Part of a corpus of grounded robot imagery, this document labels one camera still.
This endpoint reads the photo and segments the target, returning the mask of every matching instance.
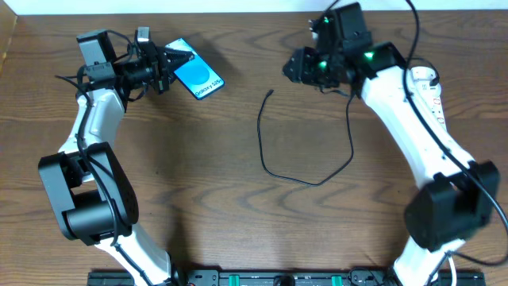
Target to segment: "black bracket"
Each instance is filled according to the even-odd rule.
[[[119,215],[118,235],[132,233],[139,218],[136,195],[107,142],[90,145],[86,153],[105,184]],[[113,217],[98,190],[74,193],[90,175],[79,153],[57,153],[39,161],[39,174],[62,234],[93,245],[113,235]]]
[[[499,172],[494,164],[470,163],[469,171],[495,198]],[[457,238],[469,239],[489,223],[491,212],[488,198],[462,172],[438,173],[407,206],[406,227],[420,247],[434,251]]]

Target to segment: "black motor joint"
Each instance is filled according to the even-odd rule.
[[[374,78],[376,72],[390,66],[405,65],[392,43],[372,45],[359,3],[325,11],[310,24],[317,36],[315,48],[295,50],[283,67],[283,74],[294,83],[321,88],[345,83],[360,89],[366,77]]]

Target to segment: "green led light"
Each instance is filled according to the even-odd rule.
[[[365,56],[368,60],[372,60],[372,58],[374,58],[374,52],[366,52],[366,53],[364,53],[364,56]]]
[[[325,69],[326,65],[327,65],[326,60],[323,60],[321,63],[319,63],[319,68],[320,69]]]

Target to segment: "green terminal block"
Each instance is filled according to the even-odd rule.
[[[229,286],[240,286],[240,276],[229,275]]]
[[[342,276],[332,276],[332,286],[342,286]]]

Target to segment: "robotic arm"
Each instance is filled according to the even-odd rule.
[[[381,118],[413,172],[420,193],[406,208],[410,239],[386,285],[422,286],[448,251],[459,249],[489,223],[492,205],[429,135],[409,104],[402,85],[406,61],[392,43],[372,45],[360,4],[327,10],[311,22],[316,48],[296,50],[283,73],[296,83],[320,88],[347,83]],[[415,68],[406,82],[414,105],[448,151],[495,197],[499,174],[490,162],[477,164],[441,127],[416,87],[441,92],[432,70]]]
[[[78,72],[78,87],[87,97],[76,94],[79,111],[71,134],[57,154],[40,160],[40,177],[66,238],[80,239],[111,254],[132,274],[136,285],[184,286],[185,276],[138,222],[136,195],[112,148],[127,104],[135,100],[129,97],[130,91],[143,87],[142,96],[153,86],[164,93],[175,80],[174,71],[194,55],[155,46],[149,28],[140,27],[135,43],[129,42],[129,59],[118,62],[108,32],[116,33],[97,30],[77,38],[86,63]],[[87,83],[82,80],[84,72]],[[78,140],[82,140],[85,157]],[[102,182],[98,190],[72,191],[91,180]]]

